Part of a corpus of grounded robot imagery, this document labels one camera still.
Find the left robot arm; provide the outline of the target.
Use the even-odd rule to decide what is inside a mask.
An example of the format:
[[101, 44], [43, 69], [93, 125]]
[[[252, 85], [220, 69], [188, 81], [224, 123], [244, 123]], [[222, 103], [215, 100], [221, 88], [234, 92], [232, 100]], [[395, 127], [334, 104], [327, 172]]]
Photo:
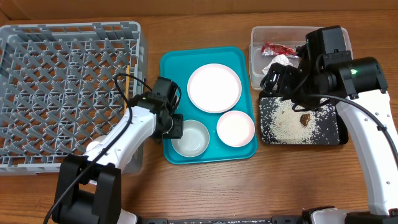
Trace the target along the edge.
[[121, 174], [146, 139], [182, 137], [183, 116], [175, 112], [181, 97], [175, 82], [158, 77], [153, 88], [126, 99], [125, 114], [102, 141], [82, 156], [64, 158], [44, 222], [139, 223], [121, 207]]

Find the clear plastic bin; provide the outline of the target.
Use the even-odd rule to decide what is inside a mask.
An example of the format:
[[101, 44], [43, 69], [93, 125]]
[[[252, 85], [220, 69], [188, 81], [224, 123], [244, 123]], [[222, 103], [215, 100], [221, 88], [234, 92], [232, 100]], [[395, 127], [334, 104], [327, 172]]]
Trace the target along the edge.
[[249, 73], [251, 87], [262, 90], [260, 82], [265, 77], [263, 69], [268, 66], [274, 56], [262, 54], [262, 47], [267, 43], [281, 44], [296, 49], [306, 44], [305, 36], [320, 27], [312, 26], [256, 26], [251, 31], [249, 46]]

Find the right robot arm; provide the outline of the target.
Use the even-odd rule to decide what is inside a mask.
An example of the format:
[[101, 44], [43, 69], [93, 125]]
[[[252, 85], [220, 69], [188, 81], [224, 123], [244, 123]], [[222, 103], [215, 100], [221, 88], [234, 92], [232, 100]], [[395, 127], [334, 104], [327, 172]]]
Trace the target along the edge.
[[340, 26], [308, 33], [297, 49], [297, 68], [275, 63], [261, 81], [262, 91], [304, 110], [335, 105], [353, 141], [373, 215], [397, 215], [397, 130], [389, 88], [373, 57], [354, 59]]

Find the red candy wrapper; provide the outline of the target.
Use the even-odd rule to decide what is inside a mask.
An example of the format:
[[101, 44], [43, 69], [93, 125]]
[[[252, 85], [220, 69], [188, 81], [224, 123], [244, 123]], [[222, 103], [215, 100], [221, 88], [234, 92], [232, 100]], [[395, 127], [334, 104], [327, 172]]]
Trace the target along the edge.
[[266, 42], [265, 45], [261, 49], [261, 54], [264, 56], [271, 56], [271, 55], [285, 55], [287, 57], [296, 57], [296, 51], [290, 47], [275, 44], [272, 42]]

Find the pink bowl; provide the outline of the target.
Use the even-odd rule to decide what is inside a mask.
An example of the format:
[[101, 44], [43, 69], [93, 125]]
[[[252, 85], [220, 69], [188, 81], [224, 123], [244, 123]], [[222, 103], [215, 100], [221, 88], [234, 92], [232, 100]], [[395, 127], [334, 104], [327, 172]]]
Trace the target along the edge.
[[251, 117], [242, 111], [229, 111], [217, 122], [218, 137], [228, 146], [242, 147], [253, 139], [255, 125]]

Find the white tissue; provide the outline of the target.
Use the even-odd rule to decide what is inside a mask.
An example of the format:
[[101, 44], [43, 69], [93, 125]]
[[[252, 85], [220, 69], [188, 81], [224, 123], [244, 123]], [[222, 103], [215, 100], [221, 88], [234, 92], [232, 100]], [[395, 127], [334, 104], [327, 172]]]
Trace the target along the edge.
[[276, 55], [271, 62], [262, 69], [262, 72], [264, 75], [267, 75], [270, 67], [274, 64], [274, 63], [279, 63], [281, 65], [290, 65], [292, 66], [293, 64], [290, 62], [289, 58], [286, 55]]

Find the teal plastic tray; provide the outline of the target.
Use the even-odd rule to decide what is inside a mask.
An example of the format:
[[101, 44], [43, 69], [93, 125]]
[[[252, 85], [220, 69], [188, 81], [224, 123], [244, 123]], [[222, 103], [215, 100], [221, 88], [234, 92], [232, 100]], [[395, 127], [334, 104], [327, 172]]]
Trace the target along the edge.
[[242, 147], [231, 147], [223, 143], [216, 133], [216, 125], [221, 114], [204, 112], [190, 101], [187, 93], [190, 75], [199, 67], [209, 63], [219, 63], [236, 72], [243, 90], [239, 101], [233, 109], [242, 111], [251, 119], [254, 119], [246, 61], [240, 49], [236, 47], [217, 47], [166, 53], [160, 60], [160, 76], [171, 79], [182, 90], [182, 100], [178, 106], [177, 113], [183, 114], [184, 120], [201, 122], [206, 126], [210, 134], [210, 143], [204, 153], [191, 158], [181, 156], [172, 146], [170, 139], [164, 140], [164, 156], [173, 164], [182, 165], [248, 159], [257, 151], [257, 136], [254, 136], [247, 145]]

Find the white round plate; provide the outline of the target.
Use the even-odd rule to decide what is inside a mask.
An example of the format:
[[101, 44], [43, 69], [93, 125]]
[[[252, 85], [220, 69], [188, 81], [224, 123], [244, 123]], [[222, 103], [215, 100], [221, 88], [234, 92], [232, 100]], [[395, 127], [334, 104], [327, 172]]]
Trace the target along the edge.
[[237, 73], [219, 63], [209, 63], [197, 68], [187, 83], [190, 101], [207, 113], [230, 110], [239, 101], [242, 90]]

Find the grey plastic dish rack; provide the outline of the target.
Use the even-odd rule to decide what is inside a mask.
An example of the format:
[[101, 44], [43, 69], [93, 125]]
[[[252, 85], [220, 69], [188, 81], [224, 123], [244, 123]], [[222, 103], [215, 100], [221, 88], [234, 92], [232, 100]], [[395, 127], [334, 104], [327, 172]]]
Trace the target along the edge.
[[[1, 27], [1, 175], [58, 172], [107, 134], [142, 93], [148, 44], [140, 24]], [[130, 65], [130, 74], [125, 74]]]

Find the grey round bowl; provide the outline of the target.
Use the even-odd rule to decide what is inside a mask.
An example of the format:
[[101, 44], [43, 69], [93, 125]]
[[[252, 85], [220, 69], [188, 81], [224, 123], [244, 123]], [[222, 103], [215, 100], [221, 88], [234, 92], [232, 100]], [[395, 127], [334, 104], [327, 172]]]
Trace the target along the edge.
[[203, 154], [209, 143], [210, 134], [204, 124], [196, 120], [183, 122], [183, 135], [180, 139], [172, 139], [175, 151], [183, 157], [196, 157]]

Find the brown food piece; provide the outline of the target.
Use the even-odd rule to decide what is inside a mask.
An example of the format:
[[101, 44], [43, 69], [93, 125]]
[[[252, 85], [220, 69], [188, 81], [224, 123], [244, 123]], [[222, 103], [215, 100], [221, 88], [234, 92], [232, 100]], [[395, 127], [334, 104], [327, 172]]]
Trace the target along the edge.
[[310, 122], [310, 114], [309, 113], [305, 113], [305, 114], [301, 115], [300, 123], [303, 126], [308, 126], [309, 122]]

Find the wooden chopstick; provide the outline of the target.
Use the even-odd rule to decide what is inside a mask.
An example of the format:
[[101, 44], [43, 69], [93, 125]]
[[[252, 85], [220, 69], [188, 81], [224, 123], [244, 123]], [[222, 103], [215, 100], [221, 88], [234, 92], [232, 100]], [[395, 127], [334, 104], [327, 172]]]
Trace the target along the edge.
[[[126, 70], [125, 70], [125, 74], [130, 74], [130, 65], [127, 65]], [[130, 82], [130, 77], [127, 76], [126, 77], [126, 81], [125, 81], [125, 97], [128, 100], [129, 98], [129, 82]], [[127, 101], [124, 104], [124, 109], [127, 109]]]

